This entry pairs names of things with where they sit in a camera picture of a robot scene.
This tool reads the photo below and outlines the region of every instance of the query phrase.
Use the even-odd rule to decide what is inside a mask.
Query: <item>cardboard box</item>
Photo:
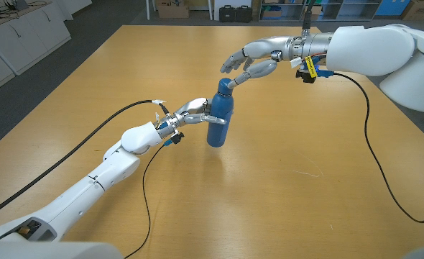
[[[307,8],[308,7],[305,7],[305,11],[303,12],[301,19],[305,18],[305,13]],[[319,15],[321,13],[322,13],[322,6],[313,6],[313,8],[311,9],[311,21],[315,21],[319,19]]]
[[[170,0],[170,6],[185,6],[185,0]]]
[[[190,9],[188,6],[159,6],[157,8],[160,18],[188,18]]]
[[[280,19],[282,11],[263,11],[263,19]]]
[[[284,4],[303,4],[303,0],[285,0]]]
[[[411,0],[400,16],[404,21],[424,20],[424,1]]]
[[[170,0],[156,0],[156,6],[169,6]]]

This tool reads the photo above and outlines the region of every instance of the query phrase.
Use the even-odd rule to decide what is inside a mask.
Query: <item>metal robotic hand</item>
[[[225,124],[225,119],[210,115],[211,106],[212,99],[194,99],[180,107],[173,115],[166,116],[162,119],[157,118],[155,128],[159,136],[164,138],[172,133],[178,134],[178,128],[186,124],[197,124],[201,122]]]
[[[244,72],[232,80],[228,88],[234,88],[250,78],[269,75],[279,61],[291,61],[308,55],[325,53],[332,34],[318,33],[304,36],[274,36],[248,43],[241,50],[231,55],[221,67],[222,73],[230,73],[244,63]],[[252,65],[256,59],[269,58]]]
[[[245,64],[243,66],[244,72],[232,80],[228,87],[234,88],[250,78],[269,75],[276,69],[277,61],[282,60],[282,51],[286,42],[291,38],[290,36],[263,38],[250,42],[242,50],[231,55],[221,67],[222,73],[230,73],[232,69],[236,70],[242,63],[245,62]],[[271,57],[271,59],[252,65],[256,59],[268,57]]]

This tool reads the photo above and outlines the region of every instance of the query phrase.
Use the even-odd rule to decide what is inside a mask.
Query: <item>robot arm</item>
[[[44,208],[0,226],[0,241],[60,241],[68,230],[98,201],[105,191],[129,177],[140,164],[138,155],[169,137],[175,144],[183,134],[178,128],[185,124],[210,122],[225,124],[224,119],[208,115],[211,100],[199,98],[167,114],[153,124],[128,129],[120,141],[103,156],[103,162],[75,185]]]
[[[399,24],[370,29],[340,27],[334,33],[260,39],[234,53],[221,72],[230,73],[245,62],[244,72],[228,85],[233,88],[249,78],[270,74],[276,62],[290,61],[293,67],[302,65],[297,75],[312,83],[314,79],[305,80],[310,76],[302,60],[314,55],[321,55],[317,65],[326,65],[330,71],[365,76],[392,73],[380,84],[383,92],[403,106],[424,112],[424,32]],[[258,58],[269,60],[250,65]]]

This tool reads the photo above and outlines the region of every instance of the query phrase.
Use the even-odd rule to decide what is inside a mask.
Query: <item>black box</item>
[[[241,6],[236,8],[236,22],[250,21],[252,21],[252,8],[248,6]]]
[[[231,5],[220,7],[218,10],[218,17],[220,22],[234,22],[236,16],[236,9]]]

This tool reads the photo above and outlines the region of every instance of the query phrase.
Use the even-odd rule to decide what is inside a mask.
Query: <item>white tag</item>
[[[292,68],[296,67],[297,65],[301,64],[301,58],[294,58],[290,61],[290,65],[292,66]]]

